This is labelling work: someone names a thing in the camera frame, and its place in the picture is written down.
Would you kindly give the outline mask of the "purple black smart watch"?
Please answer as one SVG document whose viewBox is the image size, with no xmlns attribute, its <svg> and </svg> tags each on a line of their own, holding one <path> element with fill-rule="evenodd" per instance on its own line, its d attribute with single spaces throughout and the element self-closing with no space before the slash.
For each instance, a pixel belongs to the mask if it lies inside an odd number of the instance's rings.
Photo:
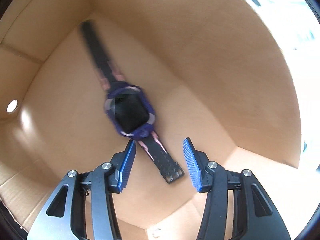
<svg viewBox="0 0 320 240">
<path fill-rule="evenodd" d="M 106 94 L 105 113 L 116 131 L 139 144 L 168 184 L 182 178 L 183 169 L 155 131 L 156 113 L 142 88 L 126 82 L 98 37 L 92 21 L 82 22 L 80 31 Z"/>
</svg>

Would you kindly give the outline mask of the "brown cardboard box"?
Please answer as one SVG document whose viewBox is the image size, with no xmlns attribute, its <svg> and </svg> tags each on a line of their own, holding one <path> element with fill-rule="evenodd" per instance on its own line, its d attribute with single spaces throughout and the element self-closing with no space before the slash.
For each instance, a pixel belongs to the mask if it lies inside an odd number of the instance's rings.
<svg viewBox="0 0 320 240">
<path fill-rule="evenodd" d="M 124 149 L 79 23 L 91 18 L 127 81 L 144 89 L 156 131 L 226 169 L 253 171 L 292 238 L 303 228 L 299 106 L 274 37 L 245 0 L 13 0 L 1 17 L 1 200 L 29 230 L 60 179 Z"/>
</svg>

